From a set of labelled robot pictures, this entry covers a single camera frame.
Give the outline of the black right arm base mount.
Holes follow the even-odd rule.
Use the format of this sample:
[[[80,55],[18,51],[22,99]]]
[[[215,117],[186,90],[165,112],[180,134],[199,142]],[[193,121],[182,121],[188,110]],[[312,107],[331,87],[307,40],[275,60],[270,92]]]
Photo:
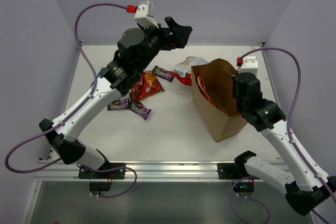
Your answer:
[[[252,151],[245,151],[244,153],[238,155],[233,163],[218,163],[217,172],[218,178],[224,180],[238,180],[244,177],[250,176],[244,167],[248,159],[257,156]],[[255,184],[254,180],[250,179],[248,182],[239,182],[234,187],[234,192],[240,195],[249,196],[254,192]]]

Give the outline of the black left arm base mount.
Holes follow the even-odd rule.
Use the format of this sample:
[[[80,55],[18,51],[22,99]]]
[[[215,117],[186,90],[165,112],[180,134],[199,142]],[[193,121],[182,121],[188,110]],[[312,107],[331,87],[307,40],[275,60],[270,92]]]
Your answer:
[[[108,173],[94,172],[83,165],[79,165],[79,179],[88,179],[89,191],[93,194],[101,195],[102,192],[108,192],[111,189],[113,179],[124,179],[125,176],[125,163],[105,163],[101,168],[102,170],[113,171]]]

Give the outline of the brown M&M's packet front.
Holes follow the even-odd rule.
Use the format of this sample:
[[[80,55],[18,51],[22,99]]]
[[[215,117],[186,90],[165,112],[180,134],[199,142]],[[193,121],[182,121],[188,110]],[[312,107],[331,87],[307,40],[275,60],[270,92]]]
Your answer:
[[[123,100],[115,100],[108,104],[107,110],[112,111],[112,110],[128,110],[130,106],[130,101],[128,98],[123,99]]]

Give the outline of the blue snack packet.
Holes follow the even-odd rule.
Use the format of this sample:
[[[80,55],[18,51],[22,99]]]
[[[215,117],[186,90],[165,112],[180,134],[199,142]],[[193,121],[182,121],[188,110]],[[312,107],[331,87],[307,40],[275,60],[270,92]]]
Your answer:
[[[101,68],[101,69],[99,70],[99,72],[97,72],[97,74],[96,74],[96,79],[101,78],[101,77],[103,76],[104,72],[105,72],[105,68]]]

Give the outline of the brown paper bag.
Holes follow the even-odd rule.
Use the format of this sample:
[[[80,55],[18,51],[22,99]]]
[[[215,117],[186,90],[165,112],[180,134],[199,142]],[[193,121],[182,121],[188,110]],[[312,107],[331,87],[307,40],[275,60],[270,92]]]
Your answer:
[[[215,105],[210,104],[197,87],[197,76],[203,73],[207,92]],[[193,66],[192,97],[211,137],[218,143],[242,131],[247,122],[236,109],[233,98],[232,75],[236,69],[224,59],[215,59],[205,65]]]

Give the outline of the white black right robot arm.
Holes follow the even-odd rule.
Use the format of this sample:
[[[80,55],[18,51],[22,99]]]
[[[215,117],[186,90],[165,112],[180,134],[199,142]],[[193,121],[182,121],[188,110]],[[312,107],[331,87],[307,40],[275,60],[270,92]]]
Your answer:
[[[273,101],[263,98],[260,81],[250,72],[232,77],[237,110],[276,149],[288,171],[246,151],[235,158],[240,178],[257,177],[284,194],[287,203],[305,216],[335,193],[335,177],[325,172],[308,154],[288,127],[289,120]]]

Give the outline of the red and beige snack bag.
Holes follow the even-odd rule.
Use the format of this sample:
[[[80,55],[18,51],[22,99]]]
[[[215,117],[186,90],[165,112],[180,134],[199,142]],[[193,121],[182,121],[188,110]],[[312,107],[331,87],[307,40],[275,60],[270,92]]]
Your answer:
[[[205,86],[205,81],[204,81],[204,77],[203,77],[203,73],[200,72],[199,75],[197,76],[197,87],[201,93],[201,95],[212,105],[215,105],[213,99],[211,98],[210,94],[207,92],[206,90],[206,86]]]

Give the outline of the brown m&m's packet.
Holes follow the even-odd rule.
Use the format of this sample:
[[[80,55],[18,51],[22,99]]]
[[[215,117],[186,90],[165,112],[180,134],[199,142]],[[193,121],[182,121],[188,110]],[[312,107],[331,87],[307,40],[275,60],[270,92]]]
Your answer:
[[[169,82],[172,82],[173,79],[174,79],[174,76],[167,70],[159,67],[159,66],[155,66],[153,69],[152,69],[152,73],[157,76],[157,77],[160,77],[164,80],[167,80]]]
[[[140,101],[130,102],[130,110],[146,120],[151,113],[151,109],[146,108]]]
[[[112,110],[128,110],[130,106],[130,101],[128,98],[123,99],[123,100],[115,100],[108,104],[107,110],[112,111]]]

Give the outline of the red snack bag with barcode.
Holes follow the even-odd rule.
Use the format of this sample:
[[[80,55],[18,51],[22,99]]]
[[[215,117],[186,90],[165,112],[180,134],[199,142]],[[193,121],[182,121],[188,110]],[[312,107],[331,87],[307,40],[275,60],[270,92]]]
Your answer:
[[[186,86],[192,85],[191,70],[193,66],[200,66],[207,64],[208,61],[194,56],[188,56],[184,61],[176,64],[172,70],[169,71],[181,84]]]

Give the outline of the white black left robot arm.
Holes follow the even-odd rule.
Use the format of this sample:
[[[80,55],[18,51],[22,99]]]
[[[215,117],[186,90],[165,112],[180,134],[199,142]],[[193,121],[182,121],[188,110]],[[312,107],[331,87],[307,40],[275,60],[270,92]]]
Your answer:
[[[59,117],[39,123],[47,141],[65,164],[90,167],[97,178],[107,176],[107,158],[99,150],[85,146],[78,137],[108,104],[129,92],[161,50],[186,46],[192,28],[179,25],[172,17],[164,20],[167,27],[138,26],[126,30],[117,43],[113,60],[95,78],[91,89]]]

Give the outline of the red white snack packet bottom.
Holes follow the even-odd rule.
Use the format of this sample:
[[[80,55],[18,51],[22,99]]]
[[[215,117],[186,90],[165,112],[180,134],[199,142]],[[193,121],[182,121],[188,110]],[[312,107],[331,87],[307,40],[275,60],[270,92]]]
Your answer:
[[[164,89],[157,77],[151,71],[144,71],[140,80],[130,90],[130,101],[139,102],[163,91]]]

